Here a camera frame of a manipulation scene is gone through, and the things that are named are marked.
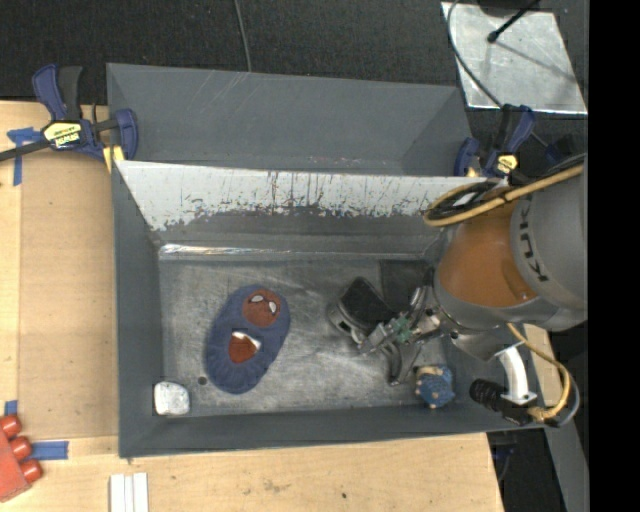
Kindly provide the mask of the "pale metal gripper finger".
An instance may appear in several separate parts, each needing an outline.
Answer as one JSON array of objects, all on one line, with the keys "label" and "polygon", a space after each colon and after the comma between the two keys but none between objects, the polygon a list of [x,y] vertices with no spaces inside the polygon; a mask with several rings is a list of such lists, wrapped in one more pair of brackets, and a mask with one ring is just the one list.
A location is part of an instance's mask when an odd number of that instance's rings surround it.
[{"label": "pale metal gripper finger", "polygon": [[420,350],[421,346],[416,343],[391,345],[388,350],[389,384],[391,386],[397,386],[407,380]]},{"label": "pale metal gripper finger", "polygon": [[361,354],[380,352],[391,356],[398,353],[396,331],[391,323],[379,323],[367,336],[360,340],[358,351]]}]

